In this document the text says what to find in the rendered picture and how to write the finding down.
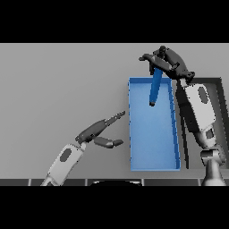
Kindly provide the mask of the blue pipe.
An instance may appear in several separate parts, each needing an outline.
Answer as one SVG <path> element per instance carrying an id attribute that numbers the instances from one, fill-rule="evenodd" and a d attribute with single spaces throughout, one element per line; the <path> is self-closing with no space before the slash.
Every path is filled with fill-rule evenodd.
<path id="1" fill-rule="evenodd" d="M 160 88 L 160 83 L 162 79 L 163 72 L 158 68 L 154 69 L 152 83 L 149 94 L 149 105 L 154 106 L 157 102 L 158 91 Z"/>

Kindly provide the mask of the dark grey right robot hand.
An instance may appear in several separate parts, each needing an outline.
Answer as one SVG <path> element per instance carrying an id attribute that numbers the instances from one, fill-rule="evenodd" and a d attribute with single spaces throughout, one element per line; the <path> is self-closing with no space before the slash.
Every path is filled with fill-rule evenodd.
<path id="1" fill-rule="evenodd" d="M 185 79 L 187 85 L 195 76 L 195 72 L 190 72 L 183 59 L 169 47 L 161 46 L 152 54 L 142 55 L 139 60 L 148 61 L 151 75 L 158 69 L 172 80 Z"/>

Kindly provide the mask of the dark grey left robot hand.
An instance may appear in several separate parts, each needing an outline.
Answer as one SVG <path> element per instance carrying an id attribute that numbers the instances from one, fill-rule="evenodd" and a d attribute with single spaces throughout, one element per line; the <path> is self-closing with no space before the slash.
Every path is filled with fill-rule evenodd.
<path id="1" fill-rule="evenodd" d="M 105 130 L 112 123 L 120 119 L 125 115 L 125 112 L 122 111 L 118 114 L 115 114 L 109 119 L 104 119 L 101 121 L 97 121 L 93 123 L 90 127 L 82 131 L 78 136 L 75 137 L 75 140 L 81 145 L 83 142 L 90 143 L 94 141 L 94 143 L 100 147 L 104 148 L 113 148 L 123 144 L 122 140 L 110 140 L 103 137 L 100 137 L 102 131 Z"/>

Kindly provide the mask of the blue bin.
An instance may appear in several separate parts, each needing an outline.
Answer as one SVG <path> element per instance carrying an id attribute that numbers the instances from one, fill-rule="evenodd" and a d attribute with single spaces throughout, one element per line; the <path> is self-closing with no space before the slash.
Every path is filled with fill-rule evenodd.
<path id="1" fill-rule="evenodd" d="M 154 106 L 149 105 L 151 83 L 149 77 L 132 77 L 128 82 L 131 170 L 179 171 L 172 80 L 162 78 Z"/>

